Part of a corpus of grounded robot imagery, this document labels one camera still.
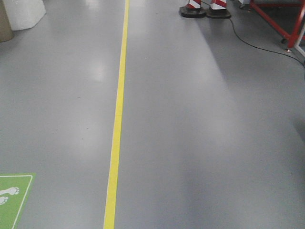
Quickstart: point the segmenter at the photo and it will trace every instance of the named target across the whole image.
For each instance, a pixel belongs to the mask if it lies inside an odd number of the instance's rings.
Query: power cord
[[[286,55],[286,54],[283,54],[283,53],[280,53],[280,52],[275,52],[275,51],[272,51],[272,50],[263,49],[263,48],[254,46],[254,45],[249,44],[248,42],[244,41],[244,40],[237,34],[232,19],[229,19],[229,20],[230,20],[230,22],[231,22],[231,24],[232,24],[232,28],[233,28],[234,34],[235,34],[236,37],[237,37],[240,41],[242,41],[243,43],[245,43],[245,44],[247,44],[247,45],[249,45],[249,46],[251,46],[251,47],[253,47],[253,48],[256,48],[256,49],[260,49],[260,50],[263,50],[263,51],[266,51],[266,52],[276,53],[276,54],[279,54],[279,55],[282,55],[282,56],[287,56],[287,57],[289,57],[289,58],[291,58],[291,59],[294,59],[295,61],[298,61],[298,62],[303,66],[303,68],[304,68],[304,70],[305,70],[305,65],[304,65],[301,61],[299,61],[297,58],[295,58],[295,57],[292,57],[292,56],[289,56],[289,55]]]

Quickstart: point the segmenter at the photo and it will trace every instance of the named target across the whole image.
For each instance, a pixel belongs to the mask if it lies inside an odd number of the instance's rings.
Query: epoxy floor
[[[124,1],[44,2],[0,43],[0,173],[37,174],[18,228],[102,228]],[[131,1],[115,228],[305,228],[303,67],[184,4]],[[284,53],[238,7],[239,35]]]

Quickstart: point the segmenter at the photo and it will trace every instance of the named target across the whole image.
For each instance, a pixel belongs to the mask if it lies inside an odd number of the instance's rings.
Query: traffic cone
[[[201,0],[189,0],[186,6],[180,7],[181,16],[186,18],[203,18],[205,10],[201,7]]]
[[[206,16],[208,18],[230,18],[231,14],[226,7],[226,0],[212,0]]]

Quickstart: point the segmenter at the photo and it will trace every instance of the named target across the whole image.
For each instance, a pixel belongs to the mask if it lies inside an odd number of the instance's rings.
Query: white container
[[[3,0],[13,31],[34,27],[45,15],[42,0]]]

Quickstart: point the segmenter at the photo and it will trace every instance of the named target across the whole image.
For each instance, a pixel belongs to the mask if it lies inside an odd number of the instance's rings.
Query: footprint symbol
[[[0,205],[5,204],[8,201],[8,197],[0,197]]]
[[[10,194],[10,195],[17,195],[17,194],[19,194],[19,188],[18,187],[11,187],[11,188],[9,188],[8,189],[8,193]]]

